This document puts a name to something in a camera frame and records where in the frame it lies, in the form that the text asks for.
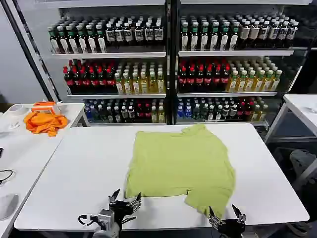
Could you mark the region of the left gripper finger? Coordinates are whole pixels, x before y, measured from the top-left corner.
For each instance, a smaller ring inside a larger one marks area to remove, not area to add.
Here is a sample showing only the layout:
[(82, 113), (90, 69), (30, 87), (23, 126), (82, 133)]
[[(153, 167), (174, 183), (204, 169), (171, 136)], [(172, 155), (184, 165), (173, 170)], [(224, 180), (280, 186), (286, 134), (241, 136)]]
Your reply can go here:
[(137, 211), (141, 207), (141, 193), (138, 194), (134, 201), (129, 203), (129, 207), (132, 211)]
[(120, 192), (120, 188), (118, 190), (116, 190), (111, 196), (108, 197), (110, 205), (113, 205), (116, 203), (116, 199), (119, 195), (119, 192)]

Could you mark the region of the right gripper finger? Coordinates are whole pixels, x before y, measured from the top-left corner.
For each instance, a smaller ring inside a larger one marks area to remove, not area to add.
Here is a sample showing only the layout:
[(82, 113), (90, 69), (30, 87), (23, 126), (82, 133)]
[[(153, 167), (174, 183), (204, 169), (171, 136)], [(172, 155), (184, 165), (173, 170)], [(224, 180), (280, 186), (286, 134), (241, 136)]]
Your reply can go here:
[(237, 217), (237, 223), (244, 224), (246, 221), (246, 215), (242, 214), (241, 211), (233, 204), (232, 204), (232, 208)]
[(209, 207), (209, 223), (212, 226), (222, 226), (224, 224), (223, 220), (221, 220), (215, 215), (211, 207)]

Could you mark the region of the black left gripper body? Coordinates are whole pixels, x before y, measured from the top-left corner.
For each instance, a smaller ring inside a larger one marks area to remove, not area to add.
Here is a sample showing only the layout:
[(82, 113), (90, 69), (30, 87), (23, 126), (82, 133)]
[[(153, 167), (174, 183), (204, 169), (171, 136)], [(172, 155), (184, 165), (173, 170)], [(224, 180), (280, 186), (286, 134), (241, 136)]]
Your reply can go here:
[(114, 221), (119, 225), (136, 219), (130, 216), (134, 213), (133, 203), (126, 201), (113, 201), (109, 204), (109, 209), (114, 213)]

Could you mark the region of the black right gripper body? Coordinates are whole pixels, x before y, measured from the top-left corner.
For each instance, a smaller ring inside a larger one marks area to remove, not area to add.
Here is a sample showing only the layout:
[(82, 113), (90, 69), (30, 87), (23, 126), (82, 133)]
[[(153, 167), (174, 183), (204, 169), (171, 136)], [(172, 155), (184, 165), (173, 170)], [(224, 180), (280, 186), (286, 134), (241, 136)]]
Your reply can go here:
[(239, 222), (237, 219), (225, 219), (219, 224), (217, 230), (226, 236), (241, 236), (245, 231), (245, 223)]

